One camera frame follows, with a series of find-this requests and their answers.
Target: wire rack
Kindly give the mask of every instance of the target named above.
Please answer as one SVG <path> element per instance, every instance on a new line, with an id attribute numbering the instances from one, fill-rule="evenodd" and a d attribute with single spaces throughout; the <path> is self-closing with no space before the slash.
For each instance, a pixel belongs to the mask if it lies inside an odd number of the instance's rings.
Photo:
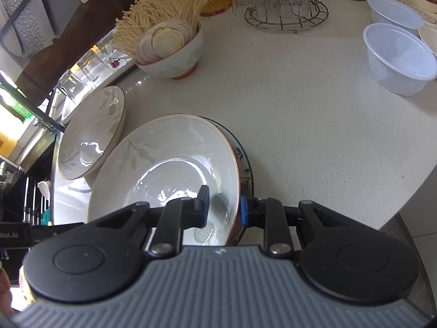
<path id="1" fill-rule="evenodd" d="M 296 17 L 283 17 L 268 12 L 263 17 L 252 16 L 252 11 L 246 10 L 244 19 L 252 26 L 263 30 L 284 31 L 297 33 L 299 30 L 315 27 L 326 21 L 329 15 L 326 5 L 319 0 L 309 0 L 309 12 L 307 16 L 299 16 L 291 11 Z"/>

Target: metal faucet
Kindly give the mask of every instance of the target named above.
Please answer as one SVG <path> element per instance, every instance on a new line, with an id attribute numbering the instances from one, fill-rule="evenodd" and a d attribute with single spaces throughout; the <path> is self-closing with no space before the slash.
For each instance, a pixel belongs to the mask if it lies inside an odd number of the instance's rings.
<path id="1" fill-rule="evenodd" d="M 24 172 L 24 169 L 0 154 L 0 183 L 7 180 L 8 171 L 14 175 L 19 175 Z"/>

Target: white table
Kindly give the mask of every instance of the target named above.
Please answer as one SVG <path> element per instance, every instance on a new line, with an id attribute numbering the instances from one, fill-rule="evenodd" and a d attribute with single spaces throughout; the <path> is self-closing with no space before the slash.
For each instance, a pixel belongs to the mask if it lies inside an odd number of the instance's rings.
<path id="1" fill-rule="evenodd" d="M 437 164 L 437 83 L 410 98 L 383 89 L 367 68 L 367 3 L 324 2 L 328 20 L 298 34 L 257 29 L 231 11 L 203 19 L 193 75 L 173 81 L 138 70 L 119 84 L 128 106 L 122 137 L 165 114 L 215 119 L 247 151 L 255 195 L 289 206 L 312 199 L 380 228 Z M 93 179 L 58 179 L 55 224 L 86 220 Z"/>

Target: bowl foot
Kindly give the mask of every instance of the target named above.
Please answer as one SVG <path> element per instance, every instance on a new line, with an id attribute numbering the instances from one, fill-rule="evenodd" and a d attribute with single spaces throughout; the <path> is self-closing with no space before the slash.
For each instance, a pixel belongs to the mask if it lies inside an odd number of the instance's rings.
<path id="1" fill-rule="evenodd" d="M 182 80 L 183 78 L 189 77 L 193 72 L 196 71 L 197 64 L 198 64 L 198 62 L 190 70 L 188 70 L 185 74 L 183 74 L 181 76 L 177 76 L 177 77 L 172 78 L 172 79 L 173 80 Z"/>

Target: silver screw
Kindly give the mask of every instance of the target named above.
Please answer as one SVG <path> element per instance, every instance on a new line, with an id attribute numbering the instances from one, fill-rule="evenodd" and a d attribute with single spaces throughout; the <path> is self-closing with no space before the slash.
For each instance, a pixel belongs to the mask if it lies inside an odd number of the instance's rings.
<path id="1" fill-rule="evenodd" d="M 291 251 L 291 246 L 286 243 L 275 243 L 270 246 L 272 254 L 287 254 Z"/>
<path id="2" fill-rule="evenodd" d="M 158 243 L 150 248 L 150 251 L 156 255 L 165 255 L 170 253 L 173 247 L 168 243 Z"/>

